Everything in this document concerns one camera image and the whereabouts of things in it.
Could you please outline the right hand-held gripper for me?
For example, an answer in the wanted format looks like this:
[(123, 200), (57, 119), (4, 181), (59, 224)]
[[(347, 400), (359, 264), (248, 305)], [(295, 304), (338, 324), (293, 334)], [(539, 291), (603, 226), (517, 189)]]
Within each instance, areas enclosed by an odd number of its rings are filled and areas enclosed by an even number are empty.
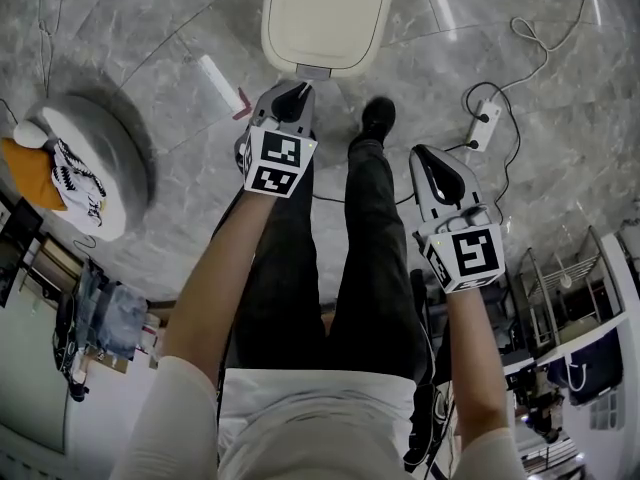
[[(425, 145), (412, 148), (409, 167), (416, 203), (428, 221), (414, 238), (444, 293), (496, 281), (505, 273), (501, 230), (480, 204), (473, 171), (448, 152)], [(467, 208), (441, 217), (441, 205)]]

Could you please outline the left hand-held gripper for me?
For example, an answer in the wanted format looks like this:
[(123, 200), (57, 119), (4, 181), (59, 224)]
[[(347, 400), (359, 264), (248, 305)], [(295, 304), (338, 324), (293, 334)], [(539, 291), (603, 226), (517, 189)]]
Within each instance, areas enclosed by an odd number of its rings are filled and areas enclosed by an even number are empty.
[(313, 87), (300, 81), (280, 81), (260, 96), (253, 121), (268, 118), (267, 125), (250, 125), (239, 147), (245, 191), (291, 197), (311, 163), (317, 142), (277, 129), (270, 118), (289, 122), (293, 132), (309, 132), (314, 104)]

